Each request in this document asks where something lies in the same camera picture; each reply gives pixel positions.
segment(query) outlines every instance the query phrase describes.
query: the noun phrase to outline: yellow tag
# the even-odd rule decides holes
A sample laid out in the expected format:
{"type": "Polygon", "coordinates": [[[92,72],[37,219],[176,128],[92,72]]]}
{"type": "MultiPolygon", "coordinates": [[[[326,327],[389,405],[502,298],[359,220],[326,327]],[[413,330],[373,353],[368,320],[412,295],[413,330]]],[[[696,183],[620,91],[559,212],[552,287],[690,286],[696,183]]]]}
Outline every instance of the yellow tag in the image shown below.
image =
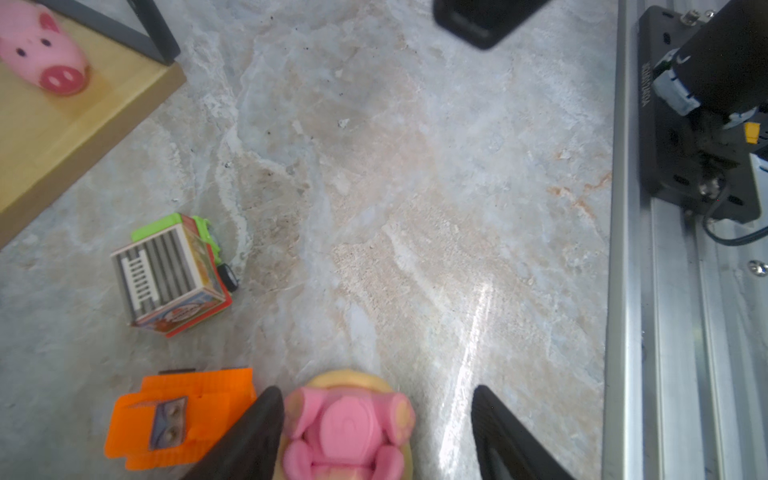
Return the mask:
{"type": "Polygon", "coordinates": [[[744,124],[744,134],[748,144],[756,144],[757,137],[760,135],[760,124],[756,124],[753,121],[746,122],[744,124]]]}

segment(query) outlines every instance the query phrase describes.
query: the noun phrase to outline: orange toy car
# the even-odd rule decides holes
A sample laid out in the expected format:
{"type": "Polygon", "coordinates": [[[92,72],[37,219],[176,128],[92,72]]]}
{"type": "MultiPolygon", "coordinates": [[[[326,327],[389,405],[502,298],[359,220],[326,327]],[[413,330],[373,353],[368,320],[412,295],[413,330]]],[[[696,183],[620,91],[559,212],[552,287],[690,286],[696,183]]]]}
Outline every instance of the orange toy car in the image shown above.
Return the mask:
{"type": "Polygon", "coordinates": [[[127,470],[197,462],[255,401],[252,369],[144,377],[115,403],[104,454],[127,470]]]}

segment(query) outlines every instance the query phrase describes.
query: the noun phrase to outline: black cylinder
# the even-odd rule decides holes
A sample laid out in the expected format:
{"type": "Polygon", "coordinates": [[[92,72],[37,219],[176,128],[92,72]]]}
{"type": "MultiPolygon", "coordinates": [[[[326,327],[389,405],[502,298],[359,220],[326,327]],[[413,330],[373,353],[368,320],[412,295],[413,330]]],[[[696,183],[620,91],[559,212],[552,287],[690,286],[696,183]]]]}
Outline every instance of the black cylinder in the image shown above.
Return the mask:
{"type": "Polygon", "coordinates": [[[730,0],[673,61],[703,108],[743,113],[768,99],[768,0],[730,0]]]}

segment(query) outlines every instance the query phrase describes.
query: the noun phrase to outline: pink toy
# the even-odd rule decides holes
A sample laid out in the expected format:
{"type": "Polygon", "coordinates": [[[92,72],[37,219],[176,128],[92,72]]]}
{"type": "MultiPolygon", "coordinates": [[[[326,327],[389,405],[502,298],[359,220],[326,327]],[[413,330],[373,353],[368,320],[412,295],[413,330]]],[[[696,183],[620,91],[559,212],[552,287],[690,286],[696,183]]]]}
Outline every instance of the pink toy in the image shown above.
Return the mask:
{"type": "Polygon", "coordinates": [[[415,413],[402,393],[302,387],[286,398],[288,480],[400,480],[415,413]]]}
{"type": "Polygon", "coordinates": [[[0,58],[55,94],[76,94],[88,83],[88,60],[42,5],[0,0],[0,58]]]}

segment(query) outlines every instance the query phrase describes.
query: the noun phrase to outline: marble surface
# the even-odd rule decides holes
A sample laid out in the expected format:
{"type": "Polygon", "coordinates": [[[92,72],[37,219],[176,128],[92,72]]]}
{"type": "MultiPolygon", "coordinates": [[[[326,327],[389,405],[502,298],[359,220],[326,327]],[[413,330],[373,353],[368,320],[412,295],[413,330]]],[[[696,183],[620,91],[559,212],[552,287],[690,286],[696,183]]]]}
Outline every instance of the marble surface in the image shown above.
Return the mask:
{"type": "Polygon", "coordinates": [[[597,478],[615,2],[552,0],[488,52],[426,1],[160,7],[188,84],[0,252],[0,476],[177,478],[103,456],[115,399],[252,366],[284,392],[386,378],[416,478],[479,478],[480,383],[597,478]],[[214,220],[242,287],[166,340],[125,326],[109,254],[175,210],[214,220]]]}

